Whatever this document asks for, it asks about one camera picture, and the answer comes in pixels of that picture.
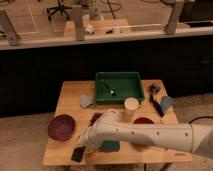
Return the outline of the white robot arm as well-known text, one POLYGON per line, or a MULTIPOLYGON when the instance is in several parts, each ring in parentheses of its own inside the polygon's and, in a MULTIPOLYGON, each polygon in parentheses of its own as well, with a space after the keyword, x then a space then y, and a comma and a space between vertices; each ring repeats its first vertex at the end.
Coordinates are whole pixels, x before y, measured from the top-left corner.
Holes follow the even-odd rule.
POLYGON ((199 124, 131 124, 106 110, 80 136, 79 145, 97 149, 103 141, 124 141, 188 152, 213 159, 213 126, 199 124))

